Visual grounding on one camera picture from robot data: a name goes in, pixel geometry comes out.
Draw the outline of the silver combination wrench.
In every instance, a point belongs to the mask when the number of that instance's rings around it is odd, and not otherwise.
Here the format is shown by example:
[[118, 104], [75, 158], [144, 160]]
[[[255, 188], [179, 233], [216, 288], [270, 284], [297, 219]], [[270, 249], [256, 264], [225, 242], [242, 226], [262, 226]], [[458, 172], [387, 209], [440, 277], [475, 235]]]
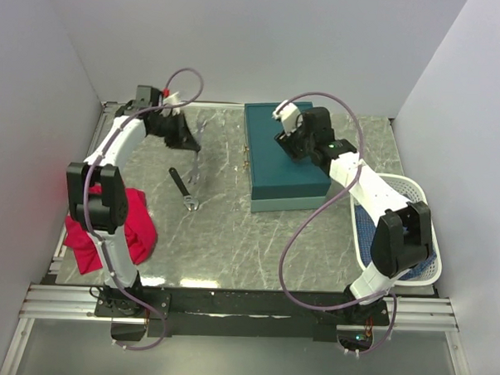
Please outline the silver combination wrench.
[[[201, 139], [202, 139], [202, 134], [203, 134], [203, 130], [205, 129], [206, 127], [206, 122], [204, 122], [203, 120], [198, 120], [197, 121], [197, 133], [196, 133], [196, 137], [197, 137], [197, 142], [199, 144], [201, 144]], [[200, 177], [200, 173], [199, 173], [199, 167], [200, 167], [200, 157], [199, 157], [199, 152], [195, 152], [194, 154], [194, 160], [193, 160], [193, 167], [190, 171], [190, 176], [189, 176], [189, 179], [188, 179], [188, 182], [190, 184], [196, 184], [199, 177]]]

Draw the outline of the teal tool box with drawer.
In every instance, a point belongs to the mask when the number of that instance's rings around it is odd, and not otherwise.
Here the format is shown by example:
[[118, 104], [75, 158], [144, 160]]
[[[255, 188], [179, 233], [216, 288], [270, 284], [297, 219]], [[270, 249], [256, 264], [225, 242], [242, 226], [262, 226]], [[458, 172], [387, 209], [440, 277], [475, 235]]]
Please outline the teal tool box with drawer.
[[277, 104], [245, 105], [246, 155], [250, 175], [250, 211], [318, 209], [327, 200], [330, 179], [309, 158], [293, 161], [275, 141], [282, 133], [272, 118]]

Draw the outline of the black handled adjustable wrench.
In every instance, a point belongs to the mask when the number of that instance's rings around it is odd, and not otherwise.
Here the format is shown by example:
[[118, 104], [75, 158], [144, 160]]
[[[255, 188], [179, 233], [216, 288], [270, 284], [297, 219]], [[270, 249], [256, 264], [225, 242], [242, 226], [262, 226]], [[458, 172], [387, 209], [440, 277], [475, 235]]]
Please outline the black handled adjustable wrench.
[[196, 211], [198, 209], [198, 207], [200, 206], [199, 201], [188, 192], [187, 186], [183, 182], [182, 177], [178, 173], [178, 171], [174, 167], [170, 167], [168, 169], [168, 174], [170, 175], [172, 180], [175, 182], [177, 189], [182, 194], [183, 204], [187, 208], [187, 210], [189, 212]]

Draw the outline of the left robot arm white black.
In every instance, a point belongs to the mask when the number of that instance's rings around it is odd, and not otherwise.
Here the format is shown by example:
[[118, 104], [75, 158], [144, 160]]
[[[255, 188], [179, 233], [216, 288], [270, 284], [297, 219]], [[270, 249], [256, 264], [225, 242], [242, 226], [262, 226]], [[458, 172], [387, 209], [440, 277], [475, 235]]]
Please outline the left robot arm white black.
[[104, 271], [104, 298], [113, 300], [124, 316], [144, 307], [140, 274], [131, 260], [124, 236], [129, 200], [120, 169], [148, 136], [162, 138], [170, 149], [199, 152], [200, 143], [187, 124], [178, 93], [141, 85], [134, 100], [122, 105], [95, 151], [66, 169], [71, 219], [85, 230], [99, 254]]

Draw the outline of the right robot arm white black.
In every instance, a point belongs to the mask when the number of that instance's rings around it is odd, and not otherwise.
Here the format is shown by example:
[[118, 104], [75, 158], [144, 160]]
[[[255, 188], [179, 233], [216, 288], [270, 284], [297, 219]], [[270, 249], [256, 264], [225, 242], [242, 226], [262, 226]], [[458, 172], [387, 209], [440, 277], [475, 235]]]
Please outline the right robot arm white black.
[[434, 249], [430, 208], [412, 202], [384, 181], [362, 158], [362, 151], [346, 139], [337, 139], [330, 113], [313, 107], [300, 111], [282, 103], [272, 113], [283, 127], [275, 140], [293, 160], [310, 158], [330, 179], [344, 187], [374, 223], [369, 249], [371, 261], [348, 287], [350, 298], [342, 313], [352, 324], [371, 314], [403, 275], [431, 257]]

